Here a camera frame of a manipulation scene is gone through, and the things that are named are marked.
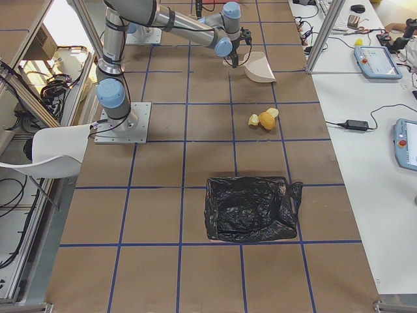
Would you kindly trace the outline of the blue teach pendant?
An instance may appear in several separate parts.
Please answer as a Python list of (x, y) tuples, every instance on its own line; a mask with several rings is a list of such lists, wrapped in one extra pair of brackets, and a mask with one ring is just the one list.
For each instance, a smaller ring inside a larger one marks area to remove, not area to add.
[(416, 143), (416, 121), (398, 119), (394, 125), (394, 150), (400, 167), (416, 171)]
[(387, 47), (356, 46), (354, 57), (366, 78), (400, 80), (403, 77)]

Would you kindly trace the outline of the bin with black bag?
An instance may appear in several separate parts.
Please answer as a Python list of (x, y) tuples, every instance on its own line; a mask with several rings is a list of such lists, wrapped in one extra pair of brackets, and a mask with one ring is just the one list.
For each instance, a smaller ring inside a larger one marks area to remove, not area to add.
[(276, 176), (207, 179), (207, 237), (230, 243), (295, 238), (303, 186)]

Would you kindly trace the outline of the aluminium frame post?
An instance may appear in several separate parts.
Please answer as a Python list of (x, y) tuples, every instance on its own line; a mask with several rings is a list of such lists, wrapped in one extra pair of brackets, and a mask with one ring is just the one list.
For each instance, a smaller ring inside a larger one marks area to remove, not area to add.
[(320, 28), (317, 40), (315, 41), (310, 51), (305, 68), (307, 74), (313, 73), (313, 69), (322, 54), (324, 45), (326, 44), (326, 41), (330, 35), (330, 31), (332, 30), (344, 3), (344, 0), (332, 1), (332, 4), (330, 5), (328, 13), (325, 16), (323, 24)]

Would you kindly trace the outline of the white plastic chair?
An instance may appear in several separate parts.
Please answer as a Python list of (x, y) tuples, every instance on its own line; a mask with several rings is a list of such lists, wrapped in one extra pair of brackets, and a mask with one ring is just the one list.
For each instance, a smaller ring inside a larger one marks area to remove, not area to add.
[(10, 168), (36, 178), (62, 179), (79, 175), (87, 147), (90, 124), (44, 128), (36, 132), (32, 142), (32, 163), (7, 164)]

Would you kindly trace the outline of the pale yellow peel piece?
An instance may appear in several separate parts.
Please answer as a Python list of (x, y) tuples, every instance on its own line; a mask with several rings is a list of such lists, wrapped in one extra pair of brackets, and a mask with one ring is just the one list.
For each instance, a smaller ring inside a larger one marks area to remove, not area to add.
[(252, 114), (248, 119), (248, 124), (250, 126), (258, 126), (259, 125), (259, 116), (257, 114)]

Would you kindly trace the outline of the black power adapter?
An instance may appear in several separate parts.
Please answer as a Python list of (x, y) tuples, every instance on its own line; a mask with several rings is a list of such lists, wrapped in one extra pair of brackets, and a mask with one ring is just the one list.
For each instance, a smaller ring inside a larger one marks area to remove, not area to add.
[(369, 130), (369, 125), (367, 121), (359, 121), (359, 120), (352, 120), (352, 119), (346, 120), (344, 127), (349, 130), (358, 130), (358, 131)]

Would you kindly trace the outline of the black computer mouse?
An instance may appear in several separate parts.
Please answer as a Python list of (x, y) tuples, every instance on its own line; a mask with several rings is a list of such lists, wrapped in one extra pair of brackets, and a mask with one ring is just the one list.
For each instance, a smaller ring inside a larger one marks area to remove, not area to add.
[(364, 5), (361, 4), (356, 4), (356, 5), (351, 5), (350, 6), (350, 11), (357, 13), (357, 14), (362, 14), (366, 11), (366, 8)]

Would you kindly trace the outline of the blue teach pendant upper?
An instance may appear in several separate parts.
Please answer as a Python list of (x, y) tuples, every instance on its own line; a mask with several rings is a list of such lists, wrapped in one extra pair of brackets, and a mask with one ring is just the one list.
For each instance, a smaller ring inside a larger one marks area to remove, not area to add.
[(403, 77), (387, 47), (356, 46), (354, 57), (366, 78), (400, 80)]

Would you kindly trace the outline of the cream plastic dustpan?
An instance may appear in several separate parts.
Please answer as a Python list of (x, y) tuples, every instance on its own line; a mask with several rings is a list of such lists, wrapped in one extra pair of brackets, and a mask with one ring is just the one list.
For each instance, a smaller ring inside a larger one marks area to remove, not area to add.
[(244, 55), (243, 60), (237, 59), (237, 65), (234, 67), (232, 58), (225, 56), (223, 59), (224, 65), (229, 65), (232, 68), (243, 68), (247, 77), (258, 83), (272, 83), (276, 82), (276, 78), (269, 65), (268, 59), (264, 52), (248, 52)]

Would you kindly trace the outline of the blue teach pendant lower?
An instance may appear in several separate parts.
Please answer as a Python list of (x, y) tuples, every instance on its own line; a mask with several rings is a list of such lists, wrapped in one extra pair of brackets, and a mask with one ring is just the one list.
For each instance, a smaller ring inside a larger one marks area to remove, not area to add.
[(416, 171), (416, 143), (416, 121), (398, 119), (394, 125), (394, 150), (400, 167)]

